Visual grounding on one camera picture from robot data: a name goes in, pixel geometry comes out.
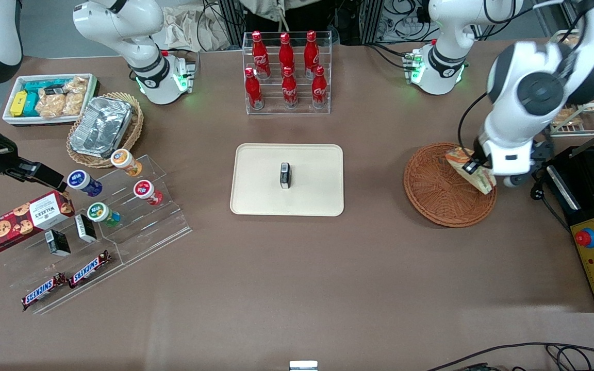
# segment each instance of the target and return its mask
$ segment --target coca-cola bottle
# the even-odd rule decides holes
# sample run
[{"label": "coca-cola bottle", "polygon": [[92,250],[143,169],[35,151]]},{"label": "coca-cola bottle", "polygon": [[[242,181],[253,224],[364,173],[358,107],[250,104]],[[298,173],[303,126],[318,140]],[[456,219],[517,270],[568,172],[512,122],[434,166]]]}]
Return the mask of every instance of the coca-cola bottle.
[{"label": "coca-cola bottle", "polygon": [[272,75],[269,69],[269,55],[267,54],[267,48],[262,43],[262,37],[260,31],[252,32],[252,40],[254,40],[254,64],[256,66],[256,73],[258,78],[266,80]]},{"label": "coca-cola bottle", "polygon": [[285,66],[283,68],[283,100],[286,108],[292,110],[297,107],[297,81],[295,81],[294,68]]},{"label": "coca-cola bottle", "polygon": [[304,48],[304,75],[312,80],[317,65],[320,65],[320,49],[316,44],[316,32],[308,31],[306,33],[306,47]]},{"label": "coca-cola bottle", "polygon": [[254,69],[244,69],[245,81],[244,88],[247,91],[247,97],[249,98],[249,106],[254,110],[260,110],[265,102],[262,100],[262,92],[260,91],[260,82],[254,76]]},{"label": "coca-cola bottle", "polygon": [[314,69],[315,78],[311,83],[311,92],[313,92],[313,108],[320,110],[327,106],[327,80],[325,80],[325,68],[316,66]]},{"label": "coca-cola bottle", "polygon": [[295,53],[292,51],[290,45],[290,35],[287,32],[281,34],[281,47],[278,49],[278,61],[281,63],[281,71],[289,66],[294,71],[295,69]]}]

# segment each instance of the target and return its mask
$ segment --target emergency stop button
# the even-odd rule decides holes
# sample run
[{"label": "emergency stop button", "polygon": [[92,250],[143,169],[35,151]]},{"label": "emergency stop button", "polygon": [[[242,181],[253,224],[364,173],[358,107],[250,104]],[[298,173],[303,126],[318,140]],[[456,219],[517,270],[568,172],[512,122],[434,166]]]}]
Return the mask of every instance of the emergency stop button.
[{"label": "emergency stop button", "polygon": [[584,228],[575,233],[574,240],[581,246],[592,249],[594,247],[594,231],[591,228]]}]

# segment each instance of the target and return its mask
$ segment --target clear acrylic rack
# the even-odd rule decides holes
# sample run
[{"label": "clear acrylic rack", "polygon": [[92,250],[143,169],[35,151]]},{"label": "clear acrylic rack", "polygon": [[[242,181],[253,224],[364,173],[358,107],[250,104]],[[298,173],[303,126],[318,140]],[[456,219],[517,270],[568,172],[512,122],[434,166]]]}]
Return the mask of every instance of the clear acrylic rack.
[{"label": "clear acrylic rack", "polygon": [[[97,197],[89,197],[75,190],[70,192],[75,214],[85,215],[92,203],[104,202],[121,215],[122,220],[113,228],[95,223],[95,242],[81,240],[77,235],[75,219],[69,218],[51,229],[66,235],[70,255],[62,258],[50,254],[44,233],[36,234],[0,255],[6,261],[6,272],[14,300],[20,301],[57,272],[64,273],[66,278],[72,277],[107,250],[111,261],[98,268],[75,289],[63,284],[28,308],[34,314],[45,314],[113,273],[120,272],[191,232],[182,209],[175,204],[167,190],[164,182],[167,174],[147,155],[137,160],[142,164],[139,176],[133,178],[121,170],[110,172],[98,179],[103,187]],[[161,204],[151,206],[134,196],[132,188],[141,179],[150,180],[155,189],[162,192]]]},{"label": "clear acrylic rack", "polygon": [[[316,42],[320,50],[320,64],[325,68],[325,78],[327,79],[327,105],[325,108],[316,110],[311,103],[313,96],[311,93],[311,83],[304,74],[304,47],[306,47],[306,32],[288,32],[290,34],[290,45],[295,54],[295,80],[297,81],[297,107],[288,109],[283,102],[283,90],[281,83],[280,63],[278,61],[278,49],[281,46],[281,32],[262,32],[262,42],[267,48],[269,54],[269,66],[271,76],[267,80],[259,80],[262,97],[265,105],[261,110],[253,110],[249,104],[249,99],[245,98],[246,110],[249,115],[268,114],[268,113],[309,113],[309,114],[329,114],[332,112],[332,32],[319,31],[316,33]],[[252,33],[246,32],[242,41],[242,83],[244,83],[244,69],[254,68],[254,40]]]}]

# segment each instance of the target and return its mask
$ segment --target brown table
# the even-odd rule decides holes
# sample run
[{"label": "brown table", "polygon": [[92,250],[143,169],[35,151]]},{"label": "brown table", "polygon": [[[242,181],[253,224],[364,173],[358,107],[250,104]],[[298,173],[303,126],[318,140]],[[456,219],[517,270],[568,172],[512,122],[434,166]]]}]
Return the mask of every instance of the brown table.
[{"label": "brown table", "polygon": [[[94,73],[101,92],[130,92],[146,120],[134,148],[168,173],[194,232],[47,315],[21,312],[0,260],[0,369],[427,369],[521,341],[594,346],[594,304],[570,238],[528,186],[499,188],[487,219],[433,225],[405,197],[417,148],[455,141],[506,42],[479,42],[455,90],[428,96],[364,47],[334,53],[332,114],[247,116],[240,54],[205,54],[195,92],[154,106],[125,61],[26,59],[21,75]],[[468,117],[468,143],[489,112]],[[67,174],[68,127],[0,132],[21,154]],[[241,143],[336,143],[345,211],[336,218],[231,213]],[[100,176],[105,171],[93,171]],[[0,177],[0,214],[45,188]],[[544,368],[540,347],[479,361]]]}]

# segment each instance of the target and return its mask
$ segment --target wicker basket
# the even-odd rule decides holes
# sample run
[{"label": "wicker basket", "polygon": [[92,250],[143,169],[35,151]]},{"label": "wicker basket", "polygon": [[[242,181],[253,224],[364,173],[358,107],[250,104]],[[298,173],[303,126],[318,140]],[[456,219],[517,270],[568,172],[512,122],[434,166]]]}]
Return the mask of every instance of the wicker basket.
[{"label": "wicker basket", "polygon": [[[132,121],[130,125],[127,126],[125,130],[125,134],[123,135],[123,139],[121,143],[123,143],[120,148],[125,148],[127,150],[132,149],[132,146],[136,143],[137,139],[141,136],[141,128],[143,126],[143,112],[141,112],[141,106],[139,106],[139,102],[135,97],[130,94],[126,93],[107,93],[102,95],[105,98],[113,98],[113,99],[120,99],[124,100],[127,103],[132,105]],[[95,156],[89,155],[82,155],[81,153],[77,153],[70,148],[70,136],[75,133],[75,130],[79,126],[79,123],[82,121],[82,117],[80,116],[77,121],[75,121],[75,125],[70,129],[70,133],[68,133],[68,141],[66,142],[66,148],[68,148],[68,154],[70,157],[75,160],[78,164],[82,164],[88,167],[93,167],[96,169],[104,169],[106,167],[111,167],[111,162],[109,158],[100,158]]]},{"label": "wicker basket", "polygon": [[483,220],[497,203],[497,188],[487,195],[460,176],[445,158],[453,143],[420,148],[405,167],[403,186],[414,208],[434,223],[455,228]]}]

